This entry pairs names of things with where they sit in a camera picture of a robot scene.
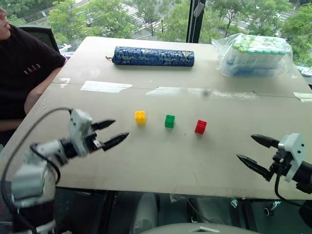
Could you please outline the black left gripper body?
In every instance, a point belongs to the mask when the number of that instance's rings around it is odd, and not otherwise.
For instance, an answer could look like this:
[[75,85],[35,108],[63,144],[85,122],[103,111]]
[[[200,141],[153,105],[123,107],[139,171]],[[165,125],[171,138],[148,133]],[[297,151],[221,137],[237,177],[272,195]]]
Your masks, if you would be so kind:
[[94,123],[88,132],[88,149],[89,153],[102,149],[103,143],[97,140],[96,131],[102,129],[99,123]]

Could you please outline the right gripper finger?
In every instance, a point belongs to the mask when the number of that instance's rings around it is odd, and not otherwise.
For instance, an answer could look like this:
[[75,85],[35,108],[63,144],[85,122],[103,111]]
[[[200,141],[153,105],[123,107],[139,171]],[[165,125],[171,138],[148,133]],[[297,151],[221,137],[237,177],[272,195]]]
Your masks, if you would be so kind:
[[263,176],[266,181],[270,182],[270,180],[271,180],[271,178],[273,176],[273,172],[271,172],[268,169],[258,165],[256,161],[254,161],[253,159],[251,159],[251,158],[249,158],[247,156],[240,155],[240,154],[237,154],[236,156],[249,169],[251,169],[252,171],[258,173],[261,176]]
[[279,144],[279,140],[274,139],[272,137],[269,136],[264,136],[264,135],[260,135],[260,134],[253,134],[251,135],[251,138],[253,140],[255,140],[257,143],[270,148],[270,147],[274,147],[274,148],[278,148],[278,144]]

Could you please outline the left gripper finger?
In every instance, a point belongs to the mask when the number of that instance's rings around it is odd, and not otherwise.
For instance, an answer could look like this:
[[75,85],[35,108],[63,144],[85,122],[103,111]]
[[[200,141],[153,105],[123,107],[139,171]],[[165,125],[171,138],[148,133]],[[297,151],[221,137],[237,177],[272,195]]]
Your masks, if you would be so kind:
[[102,130],[104,128],[109,127],[110,125],[112,125],[115,122],[115,120],[113,119],[108,119],[108,120],[104,120],[102,122],[97,122],[95,123],[95,129],[96,130]]
[[107,142],[102,144],[102,149],[103,151],[107,151],[118,144],[120,144],[127,136],[129,133],[121,133],[116,136],[114,136],[112,139],[108,140]]

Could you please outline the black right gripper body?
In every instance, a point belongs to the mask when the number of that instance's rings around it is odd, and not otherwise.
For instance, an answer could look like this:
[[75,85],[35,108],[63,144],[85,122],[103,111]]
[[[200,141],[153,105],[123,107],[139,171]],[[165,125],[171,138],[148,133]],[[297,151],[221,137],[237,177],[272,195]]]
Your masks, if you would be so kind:
[[274,174],[286,176],[290,170],[292,160],[293,156],[290,152],[287,152],[285,149],[277,148],[277,151],[273,156],[273,163],[269,167],[269,181]]

